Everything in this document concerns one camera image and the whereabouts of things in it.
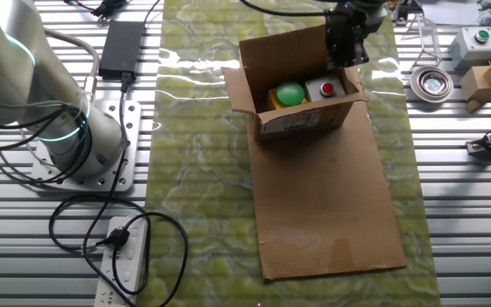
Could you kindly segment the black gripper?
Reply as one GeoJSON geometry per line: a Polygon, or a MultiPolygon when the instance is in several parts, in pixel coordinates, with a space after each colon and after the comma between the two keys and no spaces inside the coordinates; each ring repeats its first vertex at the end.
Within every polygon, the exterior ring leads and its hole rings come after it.
{"type": "Polygon", "coordinates": [[[337,3],[324,10],[328,68],[368,63],[368,54],[363,43],[367,12],[371,8],[371,3],[337,3]]]}

